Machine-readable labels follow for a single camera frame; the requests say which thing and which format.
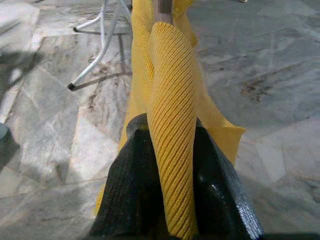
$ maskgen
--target rubber foot cap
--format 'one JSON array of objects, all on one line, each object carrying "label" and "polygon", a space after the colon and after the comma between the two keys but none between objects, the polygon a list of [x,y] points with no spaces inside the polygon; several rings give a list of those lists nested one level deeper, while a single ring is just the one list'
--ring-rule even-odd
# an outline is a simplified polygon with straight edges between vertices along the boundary
[{"label": "rubber foot cap", "polygon": [[71,91],[73,91],[74,89],[75,89],[75,85],[73,85],[72,83],[70,83],[69,85],[68,85],[68,89],[70,89]]}]

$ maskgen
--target textured yellow fabric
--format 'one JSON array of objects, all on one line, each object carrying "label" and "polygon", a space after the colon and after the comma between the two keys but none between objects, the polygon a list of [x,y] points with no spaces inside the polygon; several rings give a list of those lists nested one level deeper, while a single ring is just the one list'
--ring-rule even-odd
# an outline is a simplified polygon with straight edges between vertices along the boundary
[{"label": "textured yellow fabric", "polygon": [[197,232],[193,196],[193,143],[197,117],[234,164],[244,129],[228,122],[203,84],[186,15],[192,0],[174,1],[174,25],[154,24],[151,0],[134,0],[132,82],[119,149],[126,127],[147,113],[170,234],[189,239]]}]

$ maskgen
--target white chair leg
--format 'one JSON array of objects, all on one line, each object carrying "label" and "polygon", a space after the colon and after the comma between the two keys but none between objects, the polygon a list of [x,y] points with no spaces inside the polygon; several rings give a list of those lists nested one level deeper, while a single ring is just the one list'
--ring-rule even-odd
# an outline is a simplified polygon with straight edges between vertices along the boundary
[{"label": "white chair leg", "polygon": [[124,5],[125,8],[127,9],[128,13],[130,14],[127,6],[125,5],[125,3],[122,1],[122,0],[118,0],[117,4],[116,4],[116,8],[114,10],[114,14],[113,14],[113,17],[112,17],[112,20],[111,20],[111,24],[108,28],[108,31],[107,31],[107,38],[105,40],[105,10],[106,10],[106,5],[108,3],[108,0],[105,0],[104,3],[103,3],[103,6],[101,8],[101,12],[99,13],[99,16],[96,17],[95,19],[89,21],[89,22],[86,22],[82,25],[79,25],[77,26],[75,29],[76,30],[80,30],[80,29],[83,29],[85,27],[88,27],[92,24],[94,24],[95,22],[97,22],[99,19],[100,19],[100,28],[101,28],[101,45],[102,45],[102,48],[98,54],[98,56],[95,58],[95,60],[85,69],[83,70],[79,76],[77,76],[67,87],[68,89],[70,90],[73,90],[75,87],[76,87],[76,84],[81,80],[83,79],[88,73],[90,73],[95,67],[96,65],[102,60],[102,58],[104,57],[104,55],[106,54],[107,52],[107,49],[110,45],[110,42],[111,42],[111,38],[112,38],[112,35],[115,31],[115,28],[116,28],[116,25],[117,25],[117,21],[119,19],[119,16],[120,16],[120,11],[121,11],[121,8],[122,6]]}]

